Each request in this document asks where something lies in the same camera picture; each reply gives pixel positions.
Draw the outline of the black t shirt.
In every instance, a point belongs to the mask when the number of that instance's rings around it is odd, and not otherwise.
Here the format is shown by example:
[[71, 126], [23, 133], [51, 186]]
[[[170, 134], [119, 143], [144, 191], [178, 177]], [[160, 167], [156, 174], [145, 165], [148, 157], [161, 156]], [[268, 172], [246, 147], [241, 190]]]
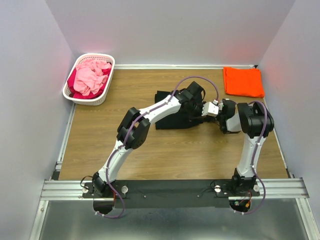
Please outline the black t shirt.
[[[166, 98], [169, 94], [169, 91], [157, 90], [154, 96], [154, 102], [158, 103], [159, 101]], [[206, 95], [205, 90], [202, 90], [200, 93], [195, 94], [195, 102], [200, 104]], [[177, 113], [166, 116], [165, 118], [157, 121], [155, 123], [156, 130], [179, 130], [179, 129], [189, 129], [200, 124], [204, 123], [203, 118], [196, 118], [188, 114], [186, 111], [179, 111]]]

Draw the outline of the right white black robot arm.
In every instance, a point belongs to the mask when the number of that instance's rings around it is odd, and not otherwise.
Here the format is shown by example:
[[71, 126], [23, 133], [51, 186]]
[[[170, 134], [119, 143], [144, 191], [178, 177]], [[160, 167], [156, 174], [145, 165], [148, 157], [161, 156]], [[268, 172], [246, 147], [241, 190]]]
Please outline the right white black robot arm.
[[223, 134], [244, 133], [242, 154], [231, 179], [219, 180], [221, 194], [243, 196], [253, 191], [257, 181], [257, 165], [260, 152], [269, 133], [274, 129], [274, 119], [265, 104], [255, 100], [236, 103], [223, 99], [217, 116]]

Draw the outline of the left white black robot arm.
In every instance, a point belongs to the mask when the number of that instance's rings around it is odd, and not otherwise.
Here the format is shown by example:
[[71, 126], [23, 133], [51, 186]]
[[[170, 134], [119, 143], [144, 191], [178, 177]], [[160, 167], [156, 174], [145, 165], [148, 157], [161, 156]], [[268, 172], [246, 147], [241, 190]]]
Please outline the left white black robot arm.
[[93, 191], [101, 198], [113, 190], [111, 183], [128, 155], [146, 141], [151, 125], [157, 130], [188, 129], [203, 122], [202, 107], [206, 91], [193, 81], [187, 88], [164, 96], [155, 95], [155, 104], [130, 108], [117, 128], [115, 146], [103, 167], [92, 177]]

